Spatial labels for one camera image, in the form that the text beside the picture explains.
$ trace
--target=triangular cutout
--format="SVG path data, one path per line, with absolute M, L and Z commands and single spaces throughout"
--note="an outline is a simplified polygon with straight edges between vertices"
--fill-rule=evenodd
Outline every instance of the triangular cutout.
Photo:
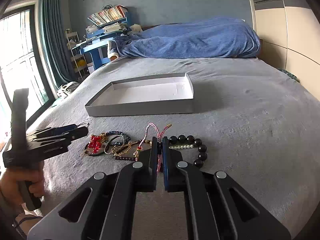
M 235 188 L 231 188 L 229 191 L 243 222 L 259 215 L 259 211 L 240 192 Z
M 79 220 L 91 191 L 91 188 L 85 188 L 74 199 L 72 199 L 68 205 L 59 211 L 59 215 L 69 222 L 76 223 Z

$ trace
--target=teal curtain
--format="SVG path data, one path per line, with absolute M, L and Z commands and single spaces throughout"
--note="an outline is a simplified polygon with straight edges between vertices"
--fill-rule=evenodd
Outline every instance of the teal curtain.
M 76 81 L 62 28 L 60 0 L 40 0 L 39 21 L 44 58 L 56 86 Z

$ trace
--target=human hand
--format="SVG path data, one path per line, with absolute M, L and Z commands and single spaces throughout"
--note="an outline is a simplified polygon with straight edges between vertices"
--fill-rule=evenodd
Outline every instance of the human hand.
M 31 181 L 29 186 L 30 193 L 35 197 L 44 195 L 44 162 L 39 163 L 38 170 L 28 170 L 23 168 L 7 168 L 0 177 L 0 190 L 6 201 L 12 206 L 18 206 L 24 203 L 19 192 L 18 181 Z

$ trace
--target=open cardboard box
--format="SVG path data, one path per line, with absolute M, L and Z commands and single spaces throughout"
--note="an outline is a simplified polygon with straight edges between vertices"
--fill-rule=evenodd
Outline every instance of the open cardboard box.
M 187 73 L 112 81 L 85 105 L 89 116 L 179 114 L 193 112 L 193 87 Z

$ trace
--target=large black bead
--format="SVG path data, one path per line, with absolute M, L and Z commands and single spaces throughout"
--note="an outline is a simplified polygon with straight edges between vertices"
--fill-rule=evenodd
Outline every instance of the large black bead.
M 196 146 L 200 146 L 202 144 L 202 141 L 201 141 L 201 139 L 195 139 L 195 145 Z
M 195 138 L 192 135 L 189 135 L 187 137 L 187 141 L 188 141 L 188 143 L 194 143 L 195 142 Z
M 200 159 L 201 161 L 205 161 L 207 158 L 208 158 L 207 153 L 201 152 L 201 153 L 199 153 L 199 155 L 198 155 L 198 159 Z
M 179 135 L 178 141 L 179 143 L 184 143 L 186 141 L 186 137 L 184 135 Z
M 193 162 L 193 165 L 198 167 L 198 168 L 201 168 L 203 166 L 203 161 L 201 161 L 200 159 L 196 159 L 194 162 Z
M 176 136 L 171 136 L 169 141 L 171 144 L 176 144 L 178 142 L 178 138 Z
M 198 147 L 198 151 L 200 153 L 205 153 L 207 151 L 207 147 L 204 144 L 202 144 Z

